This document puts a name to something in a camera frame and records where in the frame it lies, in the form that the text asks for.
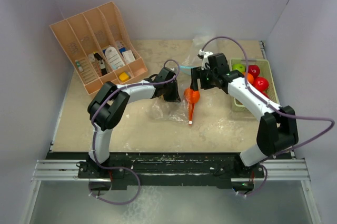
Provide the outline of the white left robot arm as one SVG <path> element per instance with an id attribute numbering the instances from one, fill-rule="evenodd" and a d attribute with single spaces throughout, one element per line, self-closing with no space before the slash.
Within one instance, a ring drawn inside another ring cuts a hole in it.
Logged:
<path id="1" fill-rule="evenodd" d="M 89 104 L 87 111 L 93 126 L 93 140 L 89 152 L 93 162 L 90 172 L 97 178 L 108 173 L 106 161 L 110 157 L 109 147 L 113 129 L 119 124 L 126 106 L 130 103 L 163 97 L 167 102 L 180 102 L 177 75 L 168 67 L 158 74 L 132 84 L 106 82 Z"/>

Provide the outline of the green fake fruit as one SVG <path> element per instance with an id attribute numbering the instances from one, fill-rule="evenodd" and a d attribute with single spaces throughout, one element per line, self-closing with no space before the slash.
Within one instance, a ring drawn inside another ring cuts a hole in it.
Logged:
<path id="1" fill-rule="evenodd" d="M 235 63 L 232 65 L 232 70 L 237 70 L 241 73 L 244 73 L 246 71 L 246 66 L 244 64 L 241 63 Z"/>

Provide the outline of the clear bag red zipper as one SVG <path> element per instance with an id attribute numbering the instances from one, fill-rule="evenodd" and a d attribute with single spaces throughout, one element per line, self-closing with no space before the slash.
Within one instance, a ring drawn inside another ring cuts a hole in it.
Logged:
<path id="1" fill-rule="evenodd" d="M 151 119 L 175 121 L 189 125 L 189 121 L 193 121 L 195 105 L 188 103 L 184 93 L 180 102 L 166 102 L 161 96 L 149 107 L 147 114 Z"/>

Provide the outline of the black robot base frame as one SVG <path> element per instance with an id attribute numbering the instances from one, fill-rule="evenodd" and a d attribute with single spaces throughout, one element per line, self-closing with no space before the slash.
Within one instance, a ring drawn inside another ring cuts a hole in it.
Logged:
<path id="1" fill-rule="evenodd" d="M 246 167 L 238 153 L 114 152 L 101 166 L 91 158 L 79 161 L 78 176 L 112 190 L 128 186 L 200 186 L 250 191 L 255 178 L 264 178 L 261 165 Z"/>

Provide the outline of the fake orange tangerine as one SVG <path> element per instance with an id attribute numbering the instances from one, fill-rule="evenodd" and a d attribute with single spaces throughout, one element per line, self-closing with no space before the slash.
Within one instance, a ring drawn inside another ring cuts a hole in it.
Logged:
<path id="1" fill-rule="evenodd" d="M 252 74 L 243 72 L 243 75 L 247 76 L 247 80 L 250 84 L 254 83 L 254 76 Z"/>

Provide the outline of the red fake pepper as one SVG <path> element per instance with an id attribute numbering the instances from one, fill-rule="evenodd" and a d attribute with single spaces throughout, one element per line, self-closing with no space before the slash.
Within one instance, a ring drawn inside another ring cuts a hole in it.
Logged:
<path id="1" fill-rule="evenodd" d="M 267 95 L 267 93 L 261 92 L 261 94 L 263 94 L 265 97 L 267 97 L 269 99 L 269 96 Z"/>

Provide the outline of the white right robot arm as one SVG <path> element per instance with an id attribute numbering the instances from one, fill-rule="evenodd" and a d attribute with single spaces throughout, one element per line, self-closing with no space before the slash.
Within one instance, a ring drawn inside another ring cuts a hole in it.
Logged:
<path id="1" fill-rule="evenodd" d="M 191 69 L 193 91 L 214 87 L 240 101 L 259 121 L 256 144 L 240 153 L 240 161 L 234 164 L 239 177 L 247 177 L 253 165 L 298 143 L 296 119 L 280 115 L 295 115 L 290 106 L 281 107 L 245 82 L 244 75 L 230 71 L 223 53 L 200 50 L 198 57 L 202 65 Z"/>

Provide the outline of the fake orange persimmon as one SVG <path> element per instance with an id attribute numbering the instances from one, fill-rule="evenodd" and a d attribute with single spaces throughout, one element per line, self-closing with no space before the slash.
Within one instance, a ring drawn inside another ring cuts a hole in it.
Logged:
<path id="1" fill-rule="evenodd" d="M 199 93 L 199 91 L 194 91 L 191 88 L 187 88 L 184 91 L 184 97 L 188 101 L 188 103 L 195 104 L 200 99 L 200 93 Z"/>

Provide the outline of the clear bag blue zipper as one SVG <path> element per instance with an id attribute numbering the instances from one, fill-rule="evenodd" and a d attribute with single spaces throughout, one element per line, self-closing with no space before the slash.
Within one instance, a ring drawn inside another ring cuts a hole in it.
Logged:
<path id="1" fill-rule="evenodd" d="M 181 73 L 191 75 L 191 68 L 201 66 L 202 59 L 197 56 L 199 54 L 199 50 L 201 50 L 205 43 L 213 37 L 212 33 L 207 33 L 198 34 L 192 39 L 189 52 L 180 64 Z"/>

